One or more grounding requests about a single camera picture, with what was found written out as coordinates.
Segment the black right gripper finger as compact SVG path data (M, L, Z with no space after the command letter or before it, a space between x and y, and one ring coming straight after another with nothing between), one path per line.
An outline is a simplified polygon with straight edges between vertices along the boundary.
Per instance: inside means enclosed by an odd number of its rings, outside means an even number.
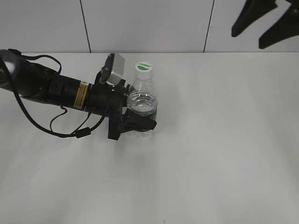
M275 0L245 1L242 11L231 28L231 36L237 37L252 23L277 7Z
M280 19L258 40L259 49L265 49L285 39L299 35L299 5L291 4Z

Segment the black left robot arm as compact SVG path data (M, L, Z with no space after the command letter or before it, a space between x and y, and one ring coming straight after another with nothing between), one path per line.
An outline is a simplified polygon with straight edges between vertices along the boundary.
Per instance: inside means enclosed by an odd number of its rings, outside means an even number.
M120 54L107 56L92 84L63 76L60 70L38 64L38 59L39 56L26 56L15 49L0 52L0 86L13 92L26 118L39 130L59 138L82 138L90 135L94 128L80 126L70 134L44 128L30 116L23 99L108 118L108 138L112 140L119 139L122 133L156 127L156 121L136 114L127 106L129 86L122 78L125 60Z

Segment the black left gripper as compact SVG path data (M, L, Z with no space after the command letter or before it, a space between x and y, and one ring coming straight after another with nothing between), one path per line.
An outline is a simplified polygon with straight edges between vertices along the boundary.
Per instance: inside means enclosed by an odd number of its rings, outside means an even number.
M94 84L88 92L86 111L101 116L90 130L94 131L104 118L108 118L108 138L111 140L118 140L121 133L154 130L157 125L155 120L138 115L130 109L122 115L128 92L125 82L122 79L117 85Z

